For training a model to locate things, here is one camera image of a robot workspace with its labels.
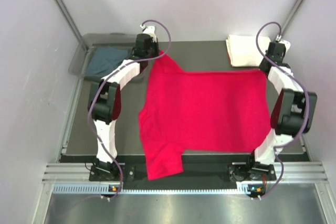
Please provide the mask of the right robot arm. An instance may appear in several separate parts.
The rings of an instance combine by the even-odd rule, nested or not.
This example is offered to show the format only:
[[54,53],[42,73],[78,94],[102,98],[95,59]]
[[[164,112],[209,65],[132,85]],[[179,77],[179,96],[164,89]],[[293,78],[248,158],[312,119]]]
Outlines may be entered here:
[[272,173],[273,163],[283,148],[311,128],[317,94],[306,91],[294,78],[290,67],[283,63],[285,53],[285,44],[270,42],[259,65],[274,85],[278,99],[270,117],[271,130],[245,166],[245,174],[252,180]]

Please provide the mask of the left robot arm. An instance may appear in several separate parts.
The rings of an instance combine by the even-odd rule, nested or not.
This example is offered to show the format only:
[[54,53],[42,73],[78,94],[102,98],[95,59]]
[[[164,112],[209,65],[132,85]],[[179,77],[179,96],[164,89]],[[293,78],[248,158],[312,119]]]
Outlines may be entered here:
[[115,126],[121,113],[121,91],[157,56],[158,39],[154,27],[150,26],[136,35],[132,47],[99,48],[89,63],[87,75],[93,80],[88,102],[88,124],[98,144],[92,171],[100,171],[107,180],[116,179],[121,170],[115,144]]

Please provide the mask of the pink t shirt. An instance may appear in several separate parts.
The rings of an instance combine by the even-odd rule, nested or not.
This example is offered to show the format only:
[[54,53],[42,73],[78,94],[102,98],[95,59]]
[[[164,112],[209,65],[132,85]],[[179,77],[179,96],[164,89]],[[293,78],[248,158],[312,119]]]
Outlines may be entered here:
[[187,150],[256,149],[270,131],[266,89],[258,69],[192,72],[168,55],[157,59],[139,113],[148,179],[183,172]]

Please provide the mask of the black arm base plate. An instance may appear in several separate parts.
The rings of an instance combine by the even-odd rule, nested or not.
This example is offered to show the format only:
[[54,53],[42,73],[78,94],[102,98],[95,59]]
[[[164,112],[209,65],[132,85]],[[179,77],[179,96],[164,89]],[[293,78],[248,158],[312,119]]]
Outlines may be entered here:
[[[149,178],[144,155],[120,155],[117,157],[124,182],[137,182]],[[276,180],[274,165],[264,165],[254,161],[246,154],[186,154],[182,156],[183,171],[168,175],[159,182],[168,179],[217,179],[220,182],[244,182]]]

